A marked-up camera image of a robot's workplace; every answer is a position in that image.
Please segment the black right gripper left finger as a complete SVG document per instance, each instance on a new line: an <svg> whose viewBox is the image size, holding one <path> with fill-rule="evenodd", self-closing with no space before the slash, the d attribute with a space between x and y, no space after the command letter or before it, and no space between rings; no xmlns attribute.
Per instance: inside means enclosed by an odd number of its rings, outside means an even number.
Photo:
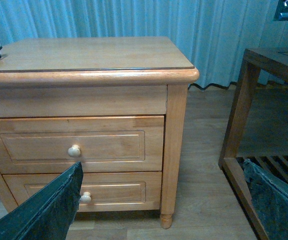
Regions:
<svg viewBox="0 0 288 240"><path fill-rule="evenodd" d="M64 240L80 202L80 162L0 219L0 240Z"/></svg>

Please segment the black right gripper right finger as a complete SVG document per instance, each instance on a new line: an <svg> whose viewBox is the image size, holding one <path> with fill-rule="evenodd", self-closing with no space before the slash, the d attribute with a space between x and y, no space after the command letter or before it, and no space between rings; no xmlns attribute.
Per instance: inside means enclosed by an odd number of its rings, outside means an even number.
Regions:
<svg viewBox="0 0 288 240"><path fill-rule="evenodd" d="M247 159L244 176L255 211L271 240L288 240L288 184Z"/></svg>

